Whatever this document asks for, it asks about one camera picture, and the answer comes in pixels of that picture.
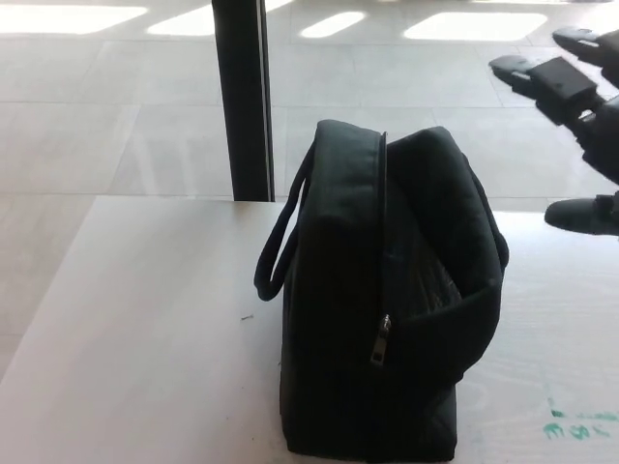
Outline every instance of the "zipper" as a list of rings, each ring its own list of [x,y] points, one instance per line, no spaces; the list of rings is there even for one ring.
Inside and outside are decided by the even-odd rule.
[[[378,243],[380,250],[379,252],[379,262],[381,263],[380,269],[380,289],[379,289],[379,298],[378,304],[380,308],[383,308],[380,312],[384,310],[385,302],[384,302],[384,283],[383,280],[385,278],[384,274],[384,249],[385,249],[385,219],[387,216],[387,194],[386,194],[386,183],[387,183],[387,133],[384,132],[380,137],[380,146],[378,152]],[[376,334],[376,339],[374,340],[374,347],[371,352],[371,356],[369,358],[370,363],[381,367],[385,362],[385,353],[387,352],[387,342],[389,340],[389,331],[391,330],[391,318],[389,314],[382,313],[382,317],[380,322],[378,323],[378,333]]]
[[[369,361],[381,367],[385,362],[385,353],[387,352],[387,342],[389,341],[389,331],[391,330],[391,318],[389,314],[385,314],[378,325],[378,334],[374,340],[374,349],[371,352]]]

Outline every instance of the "fabric bag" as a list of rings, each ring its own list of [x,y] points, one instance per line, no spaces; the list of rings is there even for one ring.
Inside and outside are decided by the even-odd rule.
[[[284,286],[288,448],[453,459],[455,385],[494,335],[508,260],[482,185],[446,130],[387,145],[385,134],[318,123],[254,280],[265,301]]]

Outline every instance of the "zipper pull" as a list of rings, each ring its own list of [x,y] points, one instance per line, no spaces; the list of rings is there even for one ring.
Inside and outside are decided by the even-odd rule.
[[[385,314],[380,320],[378,325],[378,334],[374,341],[374,349],[371,352],[371,358],[369,361],[377,366],[382,366],[385,362],[385,352],[387,351],[387,338],[389,337],[389,330],[391,329],[391,319],[389,314]]]

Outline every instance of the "bag handle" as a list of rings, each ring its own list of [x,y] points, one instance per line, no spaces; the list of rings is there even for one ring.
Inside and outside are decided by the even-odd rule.
[[[260,257],[258,258],[258,264],[255,268],[255,275],[253,277],[253,285],[255,285],[255,288],[258,290],[258,297],[260,300],[265,302],[272,300],[280,292],[288,269],[290,268],[290,263],[294,257],[294,253],[297,250],[299,232],[297,225],[295,225],[294,229],[292,229],[292,232],[290,233],[288,242],[281,252],[280,260],[278,261],[278,254],[280,253],[283,236],[286,233],[288,222],[290,221],[294,210],[297,208],[301,187],[303,187],[303,194],[301,196],[299,212],[303,210],[303,206],[308,196],[308,190],[310,189],[311,169],[313,168],[314,148],[315,142],[311,144],[305,159],[301,163],[301,167],[292,182],[288,201],[286,201],[286,204],[281,210],[280,217],[278,217],[275,227],[273,228],[264,249],[262,249]]]

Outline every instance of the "zipper track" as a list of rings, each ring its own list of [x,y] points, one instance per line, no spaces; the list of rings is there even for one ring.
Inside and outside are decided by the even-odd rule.
[[[387,340],[389,330],[391,328],[391,319],[389,314],[385,314],[385,273],[384,273],[384,252],[385,252],[385,218],[387,216],[387,133],[383,132],[380,137],[380,145],[378,147],[378,184],[377,184],[377,250],[378,250],[378,298],[377,298],[377,317],[378,331],[374,346],[372,349],[370,362],[374,365],[381,366],[385,360],[385,352],[387,350]]]

